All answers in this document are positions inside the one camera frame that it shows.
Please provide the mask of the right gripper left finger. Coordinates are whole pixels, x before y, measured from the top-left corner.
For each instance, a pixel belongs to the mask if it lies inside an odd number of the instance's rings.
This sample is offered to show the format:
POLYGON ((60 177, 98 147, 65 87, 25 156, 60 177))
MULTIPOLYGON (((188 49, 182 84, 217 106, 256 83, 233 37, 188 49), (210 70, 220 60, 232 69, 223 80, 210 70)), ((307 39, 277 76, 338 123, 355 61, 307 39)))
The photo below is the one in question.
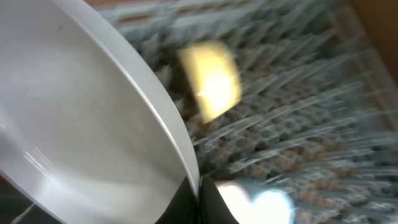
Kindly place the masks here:
POLYGON ((197 224, 197 201, 187 177, 155 224, 197 224))

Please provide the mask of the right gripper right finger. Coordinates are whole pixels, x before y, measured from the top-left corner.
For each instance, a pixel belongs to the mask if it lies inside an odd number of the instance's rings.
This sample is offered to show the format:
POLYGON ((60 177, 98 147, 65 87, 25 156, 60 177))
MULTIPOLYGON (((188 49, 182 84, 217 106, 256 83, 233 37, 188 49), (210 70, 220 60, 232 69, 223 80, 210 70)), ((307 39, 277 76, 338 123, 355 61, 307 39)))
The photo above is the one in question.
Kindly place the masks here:
POLYGON ((198 196, 201 224, 238 224, 212 179, 201 178, 198 196))

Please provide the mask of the light blue cup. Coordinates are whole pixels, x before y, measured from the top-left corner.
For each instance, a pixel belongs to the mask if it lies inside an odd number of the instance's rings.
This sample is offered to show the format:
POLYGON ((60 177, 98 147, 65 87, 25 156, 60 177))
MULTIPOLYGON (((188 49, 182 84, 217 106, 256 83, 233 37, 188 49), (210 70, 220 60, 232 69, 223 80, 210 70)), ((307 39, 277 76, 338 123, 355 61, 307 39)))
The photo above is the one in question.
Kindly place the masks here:
POLYGON ((251 203, 255 224, 293 224, 295 207, 290 195, 279 189, 258 193, 251 203))

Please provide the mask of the grey plate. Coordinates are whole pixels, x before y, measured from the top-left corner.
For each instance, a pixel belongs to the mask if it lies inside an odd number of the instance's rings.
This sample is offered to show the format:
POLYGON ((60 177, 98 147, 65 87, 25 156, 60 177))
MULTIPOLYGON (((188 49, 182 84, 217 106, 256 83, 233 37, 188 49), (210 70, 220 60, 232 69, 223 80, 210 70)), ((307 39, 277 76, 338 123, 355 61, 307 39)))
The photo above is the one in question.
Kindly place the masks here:
POLYGON ((64 223, 154 223, 200 178, 165 88, 84 1, 1 2, 1 174, 64 223))

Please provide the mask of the yellow bowl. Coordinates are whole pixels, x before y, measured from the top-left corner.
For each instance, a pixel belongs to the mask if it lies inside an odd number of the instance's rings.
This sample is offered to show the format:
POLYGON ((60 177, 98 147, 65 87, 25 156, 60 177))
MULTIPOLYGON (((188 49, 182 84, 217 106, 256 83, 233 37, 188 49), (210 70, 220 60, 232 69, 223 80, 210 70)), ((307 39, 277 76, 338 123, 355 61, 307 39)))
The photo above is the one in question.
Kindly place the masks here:
POLYGON ((209 123, 242 98, 241 79, 233 54, 219 41, 198 42, 178 51, 201 119, 209 123))

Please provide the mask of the pink cup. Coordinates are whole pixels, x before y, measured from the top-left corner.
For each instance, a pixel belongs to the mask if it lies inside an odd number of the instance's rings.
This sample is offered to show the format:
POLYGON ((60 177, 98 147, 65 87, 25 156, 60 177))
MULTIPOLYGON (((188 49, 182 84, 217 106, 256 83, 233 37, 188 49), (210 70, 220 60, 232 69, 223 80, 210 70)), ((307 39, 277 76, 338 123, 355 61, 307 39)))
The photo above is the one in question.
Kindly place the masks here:
POLYGON ((220 181, 215 183, 228 210, 239 224, 258 223, 252 205, 252 186, 242 180, 220 181))

